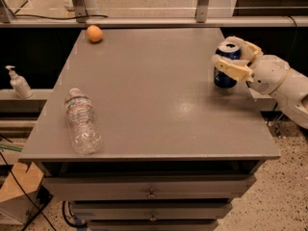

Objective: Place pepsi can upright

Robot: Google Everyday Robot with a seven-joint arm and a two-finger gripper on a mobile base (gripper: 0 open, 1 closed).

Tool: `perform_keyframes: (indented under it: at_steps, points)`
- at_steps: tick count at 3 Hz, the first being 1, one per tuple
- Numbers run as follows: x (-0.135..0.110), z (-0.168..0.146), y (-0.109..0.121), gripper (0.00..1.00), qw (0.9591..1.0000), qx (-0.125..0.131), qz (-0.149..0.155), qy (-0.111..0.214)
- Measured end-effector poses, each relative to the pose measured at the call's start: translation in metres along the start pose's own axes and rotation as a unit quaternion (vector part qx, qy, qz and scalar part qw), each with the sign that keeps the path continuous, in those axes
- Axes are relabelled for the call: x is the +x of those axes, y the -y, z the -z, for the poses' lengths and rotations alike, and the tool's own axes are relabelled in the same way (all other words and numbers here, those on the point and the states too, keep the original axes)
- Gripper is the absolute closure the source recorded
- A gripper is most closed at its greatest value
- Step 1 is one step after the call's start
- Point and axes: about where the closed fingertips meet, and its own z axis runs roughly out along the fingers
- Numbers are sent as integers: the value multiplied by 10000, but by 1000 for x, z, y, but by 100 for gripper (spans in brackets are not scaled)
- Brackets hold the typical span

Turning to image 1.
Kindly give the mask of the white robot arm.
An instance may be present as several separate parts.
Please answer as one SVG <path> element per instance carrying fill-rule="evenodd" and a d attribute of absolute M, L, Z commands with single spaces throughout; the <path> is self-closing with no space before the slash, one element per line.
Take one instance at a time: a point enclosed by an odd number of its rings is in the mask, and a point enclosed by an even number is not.
<path fill-rule="evenodd" d="M 228 37 L 218 51 L 240 53 L 238 59 L 216 53 L 212 62 L 218 71 L 263 95 L 269 95 L 281 112 L 302 128 L 308 129 L 308 78 L 292 69 L 288 62 L 265 55 L 262 49 L 242 38 Z"/>

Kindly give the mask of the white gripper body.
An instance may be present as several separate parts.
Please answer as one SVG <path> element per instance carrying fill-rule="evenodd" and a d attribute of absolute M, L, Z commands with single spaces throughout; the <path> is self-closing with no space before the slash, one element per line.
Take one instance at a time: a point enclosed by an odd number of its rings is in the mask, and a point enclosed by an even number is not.
<path fill-rule="evenodd" d="M 290 71 L 289 64 L 275 55 L 258 57 L 251 65 L 252 81 L 248 85 L 261 94 L 271 94 L 282 84 Z"/>

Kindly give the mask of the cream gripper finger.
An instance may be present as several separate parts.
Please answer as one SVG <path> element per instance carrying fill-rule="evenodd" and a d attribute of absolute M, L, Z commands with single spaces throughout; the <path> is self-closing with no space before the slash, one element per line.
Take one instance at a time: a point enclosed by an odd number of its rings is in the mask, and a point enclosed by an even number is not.
<path fill-rule="evenodd" d="M 237 37 L 226 38 L 218 50 L 218 64 L 247 65 L 263 55 L 259 46 Z"/>
<path fill-rule="evenodd" d="M 212 62 L 215 68 L 236 81 L 253 81 L 253 70 L 248 66 L 247 60 L 231 60 L 215 54 Z"/>

